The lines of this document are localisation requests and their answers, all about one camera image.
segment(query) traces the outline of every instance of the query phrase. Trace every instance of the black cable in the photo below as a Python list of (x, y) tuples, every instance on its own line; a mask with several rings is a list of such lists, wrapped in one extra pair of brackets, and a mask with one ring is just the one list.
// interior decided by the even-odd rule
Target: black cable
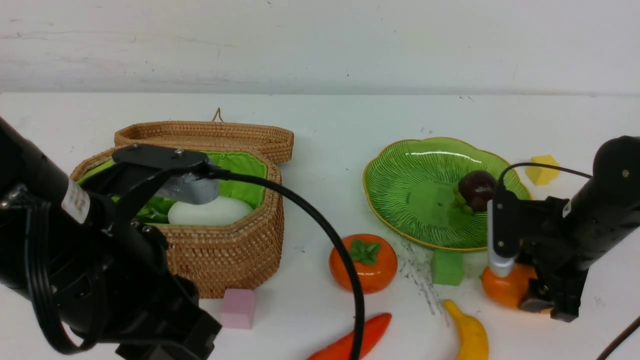
[(640, 316), (638, 316), (634, 322), (632, 322), (623, 332), (620, 333), (612, 342), (604, 349), (604, 351), (598, 356), (596, 360), (604, 360), (611, 355), (611, 353), (616, 350), (616, 348), (622, 344), (634, 331), (638, 330), (640, 327)]
[(65, 355), (87, 351), (95, 346), (106, 325), (106, 284), (102, 268), (97, 265), (88, 274), (88, 282), (94, 298), (89, 331), (77, 346), (67, 335), (49, 282), (49, 210), (51, 203), (25, 195), (27, 207), (24, 263), (29, 297), (36, 319), (47, 342), (53, 349)]
[(251, 183), (269, 188), (293, 201), (293, 203), (302, 208), (302, 210), (306, 211), (318, 223), (318, 225), (322, 227), (322, 229), (329, 236), (329, 239), (333, 243), (333, 246), (335, 246), (338, 255), (344, 263), (347, 274), (349, 275), (349, 280), (351, 281), (351, 288), (353, 288), (356, 316), (355, 326), (353, 330), (353, 344), (351, 346), (351, 354), (349, 355), (349, 360), (359, 360), (360, 349), (362, 348), (362, 339), (364, 336), (364, 294), (362, 293), (362, 285), (360, 284), (360, 280), (358, 279), (358, 273), (355, 266), (353, 265), (353, 261), (351, 260), (349, 251), (344, 246), (344, 244), (342, 243), (342, 238), (338, 235), (333, 226), (331, 226), (329, 221), (327, 221), (316, 208), (314, 208), (298, 194), (270, 180), (263, 179), (257, 176), (235, 174), (233, 172), (229, 172), (227, 170), (222, 170), (219, 168), (216, 168), (212, 171), (211, 177), (221, 180), (234, 180), (243, 183)]
[(499, 184), (503, 184), (504, 183), (504, 177), (507, 175), (507, 173), (509, 172), (509, 170), (516, 168), (516, 167), (544, 167), (544, 168), (552, 168), (554, 170), (560, 170), (562, 172), (568, 172), (569, 174), (573, 174), (573, 175), (578, 175), (578, 176), (582, 176), (582, 177), (586, 177), (587, 179), (591, 179), (591, 175), (589, 174), (585, 174), (583, 172), (579, 172), (576, 170), (571, 170), (570, 168), (564, 168), (564, 167), (557, 167), (555, 165), (547, 165), (547, 164), (539, 164), (539, 163), (517, 163), (517, 164), (513, 164), (513, 165), (509, 165), (508, 167), (506, 167), (502, 173), (500, 174), (500, 177), (498, 178), (498, 183)]

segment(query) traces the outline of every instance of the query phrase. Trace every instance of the green plate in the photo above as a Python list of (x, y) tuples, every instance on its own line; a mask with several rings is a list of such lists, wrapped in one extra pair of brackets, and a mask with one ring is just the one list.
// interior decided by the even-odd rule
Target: green plate
[[(496, 178), (509, 166), (500, 156), (453, 138), (403, 140), (382, 150), (364, 170), (373, 212), (411, 241), (437, 249), (486, 249), (486, 213), (468, 215), (454, 206), (454, 186), (473, 170)], [(531, 199), (515, 170), (504, 178), (519, 199)]]

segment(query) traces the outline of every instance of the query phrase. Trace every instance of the white wall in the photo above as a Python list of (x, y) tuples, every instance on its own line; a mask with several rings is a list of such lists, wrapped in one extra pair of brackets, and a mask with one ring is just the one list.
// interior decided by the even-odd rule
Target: white wall
[(0, 0), (0, 91), (640, 94), (637, 0)]

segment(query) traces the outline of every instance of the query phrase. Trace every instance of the mangosteen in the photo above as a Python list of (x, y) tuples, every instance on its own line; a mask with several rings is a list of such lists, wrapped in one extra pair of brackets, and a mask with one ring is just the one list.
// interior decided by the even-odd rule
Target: mangosteen
[(484, 170), (471, 171), (458, 183), (460, 195), (473, 211), (486, 211), (486, 203), (493, 199), (498, 181)]

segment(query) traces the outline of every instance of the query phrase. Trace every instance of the toy orange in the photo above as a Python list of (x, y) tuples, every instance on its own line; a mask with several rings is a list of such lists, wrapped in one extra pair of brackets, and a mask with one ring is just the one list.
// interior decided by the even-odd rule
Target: toy orange
[(488, 297), (498, 304), (518, 309), (527, 295), (529, 279), (537, 279), (533, 266), (516, 263), (507, 277), (497, 277), (487, 266), (482, 273), (482, 288)]
[[(386, 288), (396, 276), (396, 252), (383, 238), (371, 234), (356, 234), (343, 239), (349, 251), (365, 294)], [(338, 285), (353, 291), (349, 275), (335, 248), (329, 256), (329, 268)]]

